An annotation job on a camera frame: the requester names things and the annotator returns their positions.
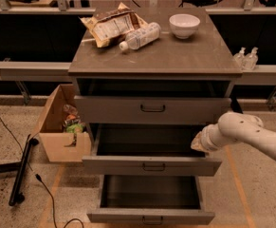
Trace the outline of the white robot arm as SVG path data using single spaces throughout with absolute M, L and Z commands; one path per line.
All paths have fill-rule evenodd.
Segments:
M 216 124 L 204 127 L 192 140 L 191 149 L 210 153 L 228 144 L 246 143 L 276 161 L 276 132 L 264 128 L 254 115 L 227 112 Z

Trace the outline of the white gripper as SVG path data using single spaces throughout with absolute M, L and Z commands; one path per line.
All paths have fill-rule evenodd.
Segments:
M 191 142 L 191 149 L 200 152 L 213 152 L 221 149 L 228 143 L 217 124 L 207 125 Z

